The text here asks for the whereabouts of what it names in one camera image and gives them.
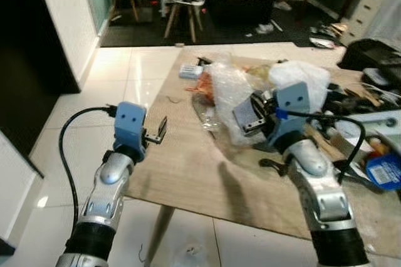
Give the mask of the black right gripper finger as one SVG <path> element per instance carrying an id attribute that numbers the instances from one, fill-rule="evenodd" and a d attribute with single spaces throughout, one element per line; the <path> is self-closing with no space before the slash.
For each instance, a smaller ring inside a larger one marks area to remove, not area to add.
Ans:
<path id="1" fill-rule="evenodd" d="M 264 125 L 262 116 L 253 106 L 252 99 L 246 99 L 232 110 L 232 114 L 237 122 L 237 126 L 245 136 L 253 136 Z"/>

